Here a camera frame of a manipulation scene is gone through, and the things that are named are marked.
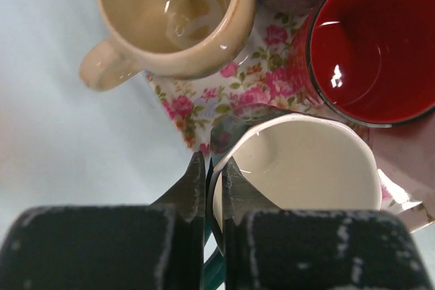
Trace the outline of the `dark green mug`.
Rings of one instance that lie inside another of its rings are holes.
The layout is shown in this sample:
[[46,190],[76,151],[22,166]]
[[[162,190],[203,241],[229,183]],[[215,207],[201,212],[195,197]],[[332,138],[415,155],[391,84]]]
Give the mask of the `dark green mug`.
[[225,115],[211,130],[210,146],[206,213],[225,267],[222,171],[231,160],[282,210],[380,209],[374,154],[341,122],[290,113],[247,123]]

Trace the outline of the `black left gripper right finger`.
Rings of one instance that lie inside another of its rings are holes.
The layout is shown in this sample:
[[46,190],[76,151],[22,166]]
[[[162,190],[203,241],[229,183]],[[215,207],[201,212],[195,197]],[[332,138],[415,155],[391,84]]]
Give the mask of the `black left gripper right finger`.
[[279,209],[234,160],[222,182],[227,289],[434,288],[395,215]]

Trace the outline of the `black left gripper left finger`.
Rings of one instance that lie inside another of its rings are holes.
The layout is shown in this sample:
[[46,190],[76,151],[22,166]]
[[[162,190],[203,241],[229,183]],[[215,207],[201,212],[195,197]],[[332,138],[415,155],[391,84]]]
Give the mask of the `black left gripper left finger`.
[[205,160],[149,205],[37,206],[1,246],[2,289],[201,289]]

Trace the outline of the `pink ceramic mug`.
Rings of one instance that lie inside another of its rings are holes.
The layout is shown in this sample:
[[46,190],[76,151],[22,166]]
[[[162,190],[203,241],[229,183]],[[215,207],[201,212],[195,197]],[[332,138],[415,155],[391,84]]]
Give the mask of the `pink ceramic mug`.
[[411,232],[433,224],[434,125],[352,128],[375,155],[383,192],[381,208],[396,214]]

